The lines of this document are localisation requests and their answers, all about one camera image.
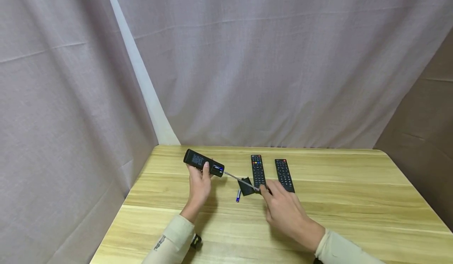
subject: hand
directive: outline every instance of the hand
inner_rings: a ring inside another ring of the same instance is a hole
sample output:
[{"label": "hand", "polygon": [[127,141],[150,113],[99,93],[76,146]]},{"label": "hand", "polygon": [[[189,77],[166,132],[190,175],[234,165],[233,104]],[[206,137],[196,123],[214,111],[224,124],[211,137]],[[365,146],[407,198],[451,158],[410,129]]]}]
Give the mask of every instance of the hand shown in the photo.
[{"label": "hand", "polygon": [[211,175],[209,175],[208,162],[204,164],[203,172],[189,165],[187,165],[187,169],[190,183],[189,199],[180,215],[194,223],[211,192]]},{"label": "hand", "polygon": [[267,222],[314,253],[326,229],[308,217],[295,193],[287,192],[278,181],[268,180],[267,186],[272,195],[260,186]]}]

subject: finger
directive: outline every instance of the finger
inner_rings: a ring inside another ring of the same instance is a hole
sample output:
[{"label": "finger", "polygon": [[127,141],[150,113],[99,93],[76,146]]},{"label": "finger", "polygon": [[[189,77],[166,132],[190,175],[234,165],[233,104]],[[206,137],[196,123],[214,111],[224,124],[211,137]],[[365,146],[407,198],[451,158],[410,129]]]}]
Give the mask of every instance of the finger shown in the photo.
[{"label": "finger", "polygon": [[267,191],[267,189],[266,189],[266,187],[264,186],[264,184],[261,184],[261,185],[260,185],[260,191],[261,191],[262,197],[264,198],[264,200],[265,200],[266,203],[267,203],[267,206],[269,207],[269,202],[271,202],[272,195]]},{"label": "finger", "polygon": [[282,193],[280,192],[280,190],[277,188],[277,182],[276,181],[273,181],[273,180],[268,180],[266,182],[267,186],[269,187],[269,189],[271,190],[272,192],[272,195],[274,196],[278,196],[278,195],[281,195]]},{"label": "finger", "polygon": [[275,187],[278,189],[278,191],[281,193],[281,194],[287,194],[288,192],[286,191],[286,189],[284,189],[284,187],[282,186],[282,184],[279,182],[279,181],[274,181],[274,184],[275,184]]},{"label": "finger", "polygon": [[187,169],[189,170],[189,174],[190,174],[191,177],[201,178],[200,170],[197,169],[196,167],[187,165]]},{"label": "finger", "polygon": [[203,179],[209,180],[209,162],[206,161],[203,166]]}]

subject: left hand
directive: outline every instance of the left hand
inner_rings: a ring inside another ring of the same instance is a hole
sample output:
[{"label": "left hand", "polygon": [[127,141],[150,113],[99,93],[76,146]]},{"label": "left hand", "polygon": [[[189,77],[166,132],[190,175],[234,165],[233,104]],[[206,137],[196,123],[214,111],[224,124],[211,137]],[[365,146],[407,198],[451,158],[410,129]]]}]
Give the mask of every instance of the left hand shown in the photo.
[{"label": "left hand", "polygon": [[211,175],[209,175],[208,162],[204,164],[203,172],[189,165],[187,165],[187,169],[189,170],[190,193],[187,204],[180,215],[194,223],[211,192]]}]

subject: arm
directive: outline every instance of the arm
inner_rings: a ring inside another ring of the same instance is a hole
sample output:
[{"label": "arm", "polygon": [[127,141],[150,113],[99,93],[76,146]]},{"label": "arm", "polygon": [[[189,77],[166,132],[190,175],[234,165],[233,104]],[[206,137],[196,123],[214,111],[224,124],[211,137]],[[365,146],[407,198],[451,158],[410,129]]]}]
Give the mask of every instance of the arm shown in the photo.
[{"label": "arm", "polygon": [[383,263],[310,219],[297,196],[287,192],[279,182],[269,180],[267,185],[272,195],[265,186],[260,189],[267,203],[268,223],[313,252],[324,264]]},{"label": "arm", "polygon": [[190,248],[195,235],[195,220],[211,192],[211,177],[208,162],[203,167],[203,173],[189,165],[187,168],[190,182],[187,204],[181,213],[171,220],[142,264],[181,263]]}]

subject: right hand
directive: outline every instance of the right hand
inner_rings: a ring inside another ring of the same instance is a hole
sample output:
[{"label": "right hand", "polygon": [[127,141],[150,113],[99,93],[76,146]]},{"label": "right hand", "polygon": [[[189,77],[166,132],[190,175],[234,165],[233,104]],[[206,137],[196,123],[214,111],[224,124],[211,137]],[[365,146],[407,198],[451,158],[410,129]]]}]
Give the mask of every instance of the right hand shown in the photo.
[{"label": "right hand", "polygon": [[267,222],[314,253],[326,229],[308,217],[295,193],[287,192],[278,181],[268,180],[267,186],[272,195],[260,186]]}]

